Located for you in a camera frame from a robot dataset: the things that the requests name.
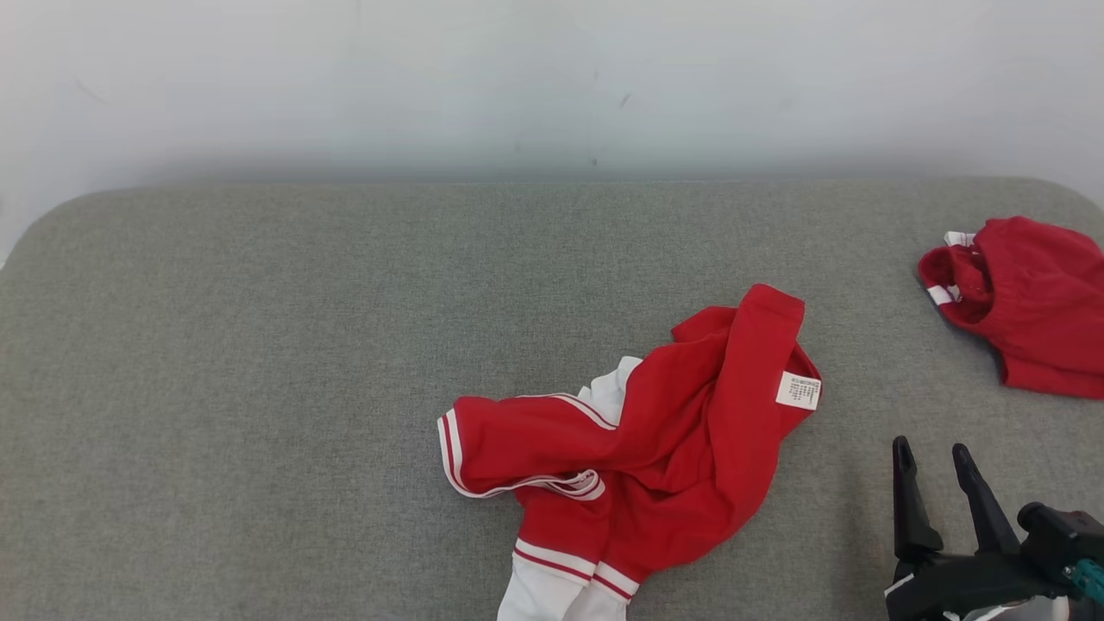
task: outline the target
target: gray fabric surface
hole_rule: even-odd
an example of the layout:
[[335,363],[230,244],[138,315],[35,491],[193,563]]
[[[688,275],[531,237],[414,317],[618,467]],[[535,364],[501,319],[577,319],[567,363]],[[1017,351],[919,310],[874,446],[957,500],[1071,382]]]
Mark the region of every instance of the gray fabric surface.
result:
[[434,419],[576,390],[755,282],[807,302],[821,408],[749,526],[629,619],[883,618],[896,434],[952,548],[955,441],[1010,516],[1104,517],[1104,404],[1000,387],[915,276],[1011,214],[1104,241],[1022,179],[78,199],[0,271],[0,619],[492,619],[520,512],[449,487]]

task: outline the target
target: clothing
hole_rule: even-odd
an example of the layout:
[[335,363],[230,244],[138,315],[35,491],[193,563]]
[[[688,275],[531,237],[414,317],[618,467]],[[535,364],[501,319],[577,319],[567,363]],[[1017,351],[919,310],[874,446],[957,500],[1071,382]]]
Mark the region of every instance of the clothing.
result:
[[[803,318],[802,301],[755,285],[739,309],[698,313],[577,396],[457,400],[438,421],[449,482],[477,497],[514,490],[524,506],[499,619],[623,617],[648,576],[735,534],[819,398]],[[779,391],[785,373],[815,387],[811,406]]]
[[1104,399],[1104,254],[1091,239],[1017,217],[946,242],[920,275],[947,320],[1000,351],[1004,383]]

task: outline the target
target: teal connector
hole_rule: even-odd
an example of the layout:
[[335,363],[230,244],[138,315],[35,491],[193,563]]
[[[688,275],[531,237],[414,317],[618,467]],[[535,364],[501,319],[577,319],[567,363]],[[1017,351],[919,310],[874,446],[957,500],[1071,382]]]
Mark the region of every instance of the teal connector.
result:
[[1104,568],[1092,559],[1083,558],[1073,566],[1070,580],[1083,593],[1104,606]]

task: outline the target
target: red fabric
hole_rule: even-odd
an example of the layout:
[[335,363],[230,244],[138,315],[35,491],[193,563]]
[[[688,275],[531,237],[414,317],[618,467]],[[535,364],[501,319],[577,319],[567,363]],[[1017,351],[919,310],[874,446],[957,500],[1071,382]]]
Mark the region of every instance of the red fabric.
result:
[[989,220],[969,248],[920,262],[925,286],[956,285],[940,305],[987,338],[1016,388],[1104,399],[1104,254],[1087,236],[1027,218]]
[[819,379],[797,345],[803,317],[802,301],[766,285],[752,287],[739,310],[698,313],[633,370],[616,427],[566,396],[464,397],[448,414],[459,483],[481,493],[597,470],[606,493],[594,501],[518,488],[521,538],[602,560],[637,583],[691,562],[758,509],[779,443],[811,413],[775,402],[784,370]]

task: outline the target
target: white backdrop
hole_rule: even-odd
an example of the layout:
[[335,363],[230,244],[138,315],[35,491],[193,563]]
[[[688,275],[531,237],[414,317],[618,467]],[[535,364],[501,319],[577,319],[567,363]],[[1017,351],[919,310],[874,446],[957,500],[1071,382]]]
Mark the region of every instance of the white backdrop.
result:
[[995,173],[1104,202],[1100,0],[0,0],[0,260],[176,179]]

